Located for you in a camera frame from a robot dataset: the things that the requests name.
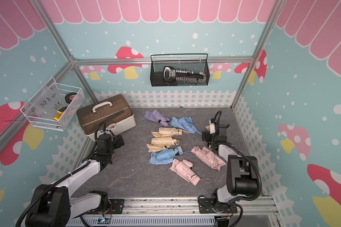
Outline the purple sleeved umbrella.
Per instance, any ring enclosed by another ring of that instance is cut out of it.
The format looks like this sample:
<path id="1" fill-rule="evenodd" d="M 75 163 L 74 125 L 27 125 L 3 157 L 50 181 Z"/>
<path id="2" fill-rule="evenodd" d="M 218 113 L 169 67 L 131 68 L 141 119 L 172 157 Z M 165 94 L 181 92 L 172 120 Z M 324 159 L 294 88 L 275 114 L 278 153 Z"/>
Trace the purple sleeved umbrella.
<path id="1" fill-rule="evenodd" d="M 169 123 L 171 121 L 157 110 L 146 111 L 144 118 L 149 121 L 159 123 L 161 127 L 169 127 Z"/>

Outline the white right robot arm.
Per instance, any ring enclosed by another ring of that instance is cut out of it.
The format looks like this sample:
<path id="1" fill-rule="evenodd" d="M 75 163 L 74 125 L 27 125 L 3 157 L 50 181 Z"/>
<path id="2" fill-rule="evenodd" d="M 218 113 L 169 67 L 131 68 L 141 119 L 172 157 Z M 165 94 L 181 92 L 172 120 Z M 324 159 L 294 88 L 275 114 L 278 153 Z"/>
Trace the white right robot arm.
<path id="1" fill-rule="evenodd" d="M 262 180 L 256 157 L 245 155 L 227 141 L 228 124 L 221 124 L 222 111 L 210 119 L 208 132 L 202 133 L 202 140 L 208 148 L 227 164 L 226 184 L 212 194 L 207 209 L 214 213 L 235 213 L 236 202 L 253 201 L 262 191 Z"/>

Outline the light blue sleeved umbrella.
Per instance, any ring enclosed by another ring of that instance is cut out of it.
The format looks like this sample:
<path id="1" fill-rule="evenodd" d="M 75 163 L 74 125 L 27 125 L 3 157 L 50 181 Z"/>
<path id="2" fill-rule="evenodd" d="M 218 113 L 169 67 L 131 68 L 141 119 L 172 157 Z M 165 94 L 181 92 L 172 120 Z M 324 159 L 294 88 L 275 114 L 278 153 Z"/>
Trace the light blue sleeved umbrella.
<path id="1" fill-rule="evenodd" d="M 166 165 L 172 163 L 176 157 L 179 157 L 182 154 L 190 153 L 190 150 L 183 151 L 181 146 L 178 146 L 176 148 L 166 148 L 158 153 L 152 153 L 148 163 L 152 165 Z"/>

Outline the pink sleeved umbrella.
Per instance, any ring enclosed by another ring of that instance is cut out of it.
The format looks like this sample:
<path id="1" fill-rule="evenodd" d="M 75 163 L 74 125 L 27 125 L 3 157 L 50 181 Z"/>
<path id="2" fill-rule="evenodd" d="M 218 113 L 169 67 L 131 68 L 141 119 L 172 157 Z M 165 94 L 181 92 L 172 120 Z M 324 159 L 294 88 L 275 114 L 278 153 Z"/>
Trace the pink sleeved umbrella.
<path id="1" fill-rule="evenodd" d="M 191 163 L 187 160 L 179 161 L 177 159 L 174 159 L 172 162 L 172 165 L 170 167 L 170 170 L 194 186 L 196 186 L 200 181 L 204 181 L 206 183 L 211 182 L 211 179 L 209 179 L 209 178 L 201 179 L 192 170 L 192 168 L 193 168 L 193 163 Z"/>

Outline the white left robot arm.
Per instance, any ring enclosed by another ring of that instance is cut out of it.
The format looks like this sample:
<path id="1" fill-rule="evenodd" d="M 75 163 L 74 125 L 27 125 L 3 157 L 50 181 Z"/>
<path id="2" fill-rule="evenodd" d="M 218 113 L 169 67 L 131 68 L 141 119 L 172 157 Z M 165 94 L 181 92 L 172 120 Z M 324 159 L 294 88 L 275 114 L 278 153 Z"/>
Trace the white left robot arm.
<path id="1" fill-rule="evenodd" d="M 93 190 L 85 196 L 72 197 L 87 180 L 112 163 L 115 149 L 124 146 L 122 136 L 107 129 L 105 122 L 97 126 L 94 136 L 95 144 L 78 168 L 52 184 L 35 189 L 31 203 L 16 222 L 17 227 L 22 223 L 27 227 L 64 227 L 90 211 L 105 215 L 113 208 L 108 193 L 103 191 Z"/>

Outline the pink umbrella sleeve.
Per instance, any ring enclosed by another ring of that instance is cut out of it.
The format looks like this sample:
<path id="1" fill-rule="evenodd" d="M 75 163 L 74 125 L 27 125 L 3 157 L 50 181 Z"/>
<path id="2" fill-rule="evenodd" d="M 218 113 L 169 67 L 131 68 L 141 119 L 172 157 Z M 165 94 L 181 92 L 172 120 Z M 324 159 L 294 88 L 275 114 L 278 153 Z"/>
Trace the pink umbrella sleeve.
<path id="1" fill-rule="evenodd" d="M 191 152 L 212 169 L 220 171 L 221 167 L 226 165 L 226 162 L 206 147 L 195 146 Z"/>

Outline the small blue sleeved umbrella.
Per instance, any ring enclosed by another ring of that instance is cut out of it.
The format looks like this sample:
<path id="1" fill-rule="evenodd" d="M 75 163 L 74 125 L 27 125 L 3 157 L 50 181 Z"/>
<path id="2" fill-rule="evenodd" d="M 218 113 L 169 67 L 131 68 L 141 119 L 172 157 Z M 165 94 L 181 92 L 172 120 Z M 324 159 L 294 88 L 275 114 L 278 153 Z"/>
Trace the small blue sleeved umbrella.
<path id="1" fill-rule="evenodd" d="M 191 117 L 182 117 L 180 119 L 172 117 L 170 122 L 171 126 L 180 128 L 190 134 L 201 134 L 201 132 L 195 127 Z"/>

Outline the beige sleeved umbrella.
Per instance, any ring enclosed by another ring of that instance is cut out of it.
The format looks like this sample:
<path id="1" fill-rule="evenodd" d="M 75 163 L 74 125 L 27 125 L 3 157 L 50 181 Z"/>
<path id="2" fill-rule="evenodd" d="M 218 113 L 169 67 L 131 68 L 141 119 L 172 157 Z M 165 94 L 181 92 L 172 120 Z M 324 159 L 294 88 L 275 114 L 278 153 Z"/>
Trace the beige sleeved umbrella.
<path id="1" fill-rule="evenodd" d="M 179 136 L 179 135 L 186 134 L 188 132 L 182 129 L 177 129 L 177 128 L 160 127 L 158 131 L 152 131 L 151 133 L 155 138 L 162 138 L 162 137 Z"/>

